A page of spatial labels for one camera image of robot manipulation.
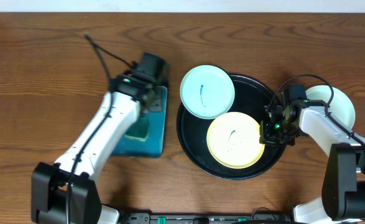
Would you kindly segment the green yellow sponge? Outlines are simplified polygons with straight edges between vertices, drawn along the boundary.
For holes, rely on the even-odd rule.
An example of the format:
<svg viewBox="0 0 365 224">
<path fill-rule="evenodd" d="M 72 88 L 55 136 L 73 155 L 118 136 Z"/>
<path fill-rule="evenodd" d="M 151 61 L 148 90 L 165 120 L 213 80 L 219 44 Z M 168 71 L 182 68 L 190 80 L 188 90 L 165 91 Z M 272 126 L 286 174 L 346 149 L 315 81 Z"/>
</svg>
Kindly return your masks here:
<svg viewBox="0 0 365 224">
<path fill-rule="evenodd" d="M 137 141 L 146 141 L 149 137 L 149 120 L 147 114 L 138 117 L 138 120 L 127 130 L 125 137 Z"/>
</svg>

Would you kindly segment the yellow plate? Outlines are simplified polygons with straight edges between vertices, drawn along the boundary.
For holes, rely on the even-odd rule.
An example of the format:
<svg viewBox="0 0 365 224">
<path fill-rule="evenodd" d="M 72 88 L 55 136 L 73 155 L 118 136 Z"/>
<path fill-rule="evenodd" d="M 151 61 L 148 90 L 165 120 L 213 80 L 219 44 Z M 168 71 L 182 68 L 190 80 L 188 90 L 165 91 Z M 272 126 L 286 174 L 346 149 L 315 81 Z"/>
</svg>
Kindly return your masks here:
<svg viewBox="0 0 365 224">
<path fill-rule="evenodd" d="M 208 128 L 206 142 L 213 158 L 225 167 L 243 169 L 254 165 L 263 155 L 259 142 L 259 123 L 240 112 L 217 117 Z"/>
</svg>

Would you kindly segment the light green plate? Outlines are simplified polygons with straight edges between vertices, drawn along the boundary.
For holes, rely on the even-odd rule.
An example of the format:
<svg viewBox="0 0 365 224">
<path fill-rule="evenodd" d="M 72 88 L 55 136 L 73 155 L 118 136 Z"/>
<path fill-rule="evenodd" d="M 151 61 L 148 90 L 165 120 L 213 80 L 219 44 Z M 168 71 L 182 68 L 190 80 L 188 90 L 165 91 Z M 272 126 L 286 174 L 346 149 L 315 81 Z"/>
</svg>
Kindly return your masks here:
<svg viewBox="0 0 365 224">
<path fill-rule="evenodd" d="M 230 76 L 213 65 L 189 70 L 180 84 L 180 98 L 185 109 L 201 119 L 215 119 L 233 105 L 234 84 Z"/>
<path fill-rule="evenodd" d="M 333 87 L 333 93 L 333 99 L 330 104 L 331 111 L 349 129 L 352 129 L 356 119 L 356 112 L 352 101 L 335 87 Z M 309 100 L 323 100 L 327 103 L 331 96 L 331 90 L 327 85 L 317 85 L 307 89 L 306 95 Z"/>
</svg>

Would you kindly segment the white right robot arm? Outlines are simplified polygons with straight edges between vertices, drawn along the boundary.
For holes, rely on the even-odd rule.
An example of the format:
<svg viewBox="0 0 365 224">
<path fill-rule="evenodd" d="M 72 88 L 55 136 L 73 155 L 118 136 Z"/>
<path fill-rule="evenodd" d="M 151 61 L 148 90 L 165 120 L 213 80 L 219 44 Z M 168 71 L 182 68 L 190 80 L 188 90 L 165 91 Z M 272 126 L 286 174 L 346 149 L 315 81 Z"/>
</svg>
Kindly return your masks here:
<svg viewBox="0 0 365 224">
<path fill-rule="evenodd" d="M 290 100 L 266 106 L 260 142 L 294 145 L 311 137 L 328 156 L 321 197 L 293 208 L 297 223 L 365 221 L 365 138 L 348 129 L 321 100 Z"/>
</svg>

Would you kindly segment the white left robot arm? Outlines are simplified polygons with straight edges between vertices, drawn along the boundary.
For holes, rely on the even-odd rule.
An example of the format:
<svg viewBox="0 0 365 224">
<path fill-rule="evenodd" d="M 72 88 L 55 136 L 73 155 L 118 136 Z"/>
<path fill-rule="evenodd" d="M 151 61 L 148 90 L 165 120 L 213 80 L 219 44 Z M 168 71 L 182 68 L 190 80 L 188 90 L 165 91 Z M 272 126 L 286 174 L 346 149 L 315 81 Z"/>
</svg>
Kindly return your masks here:
<svg viewBox="0 0 365 224">
<path fill-rule="evenodd" d="M 117 223 L 119 211 L 101 203 L 96 183 L 112 151 L 155 98 L 163 72 L 130 69 L 109 80 L 99 110 L 53 164 L 32 173 L 34 223 Z"/>
</svg>

